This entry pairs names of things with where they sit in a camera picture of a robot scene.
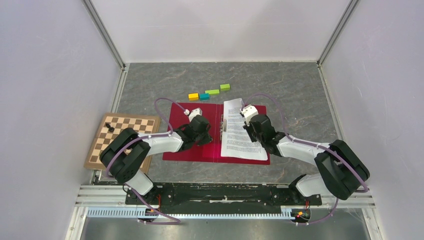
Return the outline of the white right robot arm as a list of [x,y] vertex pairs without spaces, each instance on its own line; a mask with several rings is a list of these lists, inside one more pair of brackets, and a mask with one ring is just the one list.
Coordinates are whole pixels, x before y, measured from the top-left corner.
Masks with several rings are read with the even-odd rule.
[[252,142],[258,142],[270,155],[293,158],[317,167],[318,173],[302,174],[289,186],[289,199],[302,204],[313,195],[332,195],[347,200],[371,176],[368,168],[343,140],[318,143],[276,131],[265,114],[243,115],[243,128]]

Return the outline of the printed white paper sheets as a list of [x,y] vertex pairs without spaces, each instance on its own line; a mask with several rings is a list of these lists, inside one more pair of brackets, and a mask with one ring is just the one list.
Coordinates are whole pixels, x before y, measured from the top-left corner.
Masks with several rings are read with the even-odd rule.
[[269,156],[258,142],[252,142],[247,131],[243,128],[245,119],[240,109],[243,103],[241,98],[223,102],[223,115],[227,121],[226,132],[221,142],[220,156],[237,158],[248,161],[267,161]]

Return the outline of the silver metal folder clip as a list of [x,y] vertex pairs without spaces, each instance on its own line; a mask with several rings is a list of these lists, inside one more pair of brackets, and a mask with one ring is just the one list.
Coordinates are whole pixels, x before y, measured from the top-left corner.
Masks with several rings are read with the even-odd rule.
[[220,142],[222,142],[223,135],[226,131],[227,131],[227,119],[222,114],[220,116],[220,126],[219,126],[219,140],[220,140]]

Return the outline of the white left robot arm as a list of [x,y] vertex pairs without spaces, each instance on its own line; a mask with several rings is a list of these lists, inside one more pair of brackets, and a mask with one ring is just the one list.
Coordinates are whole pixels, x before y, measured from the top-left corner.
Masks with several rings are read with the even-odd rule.
[[155,134],[139,134],[125,128],[100,154],[99,159],[119,183],[130,187],[145,204],[153,203],[157,191],[153,181],[140,170],[146,157],[162,153],[178,153],[212,142],[211,125],[197,115],[179,128]]

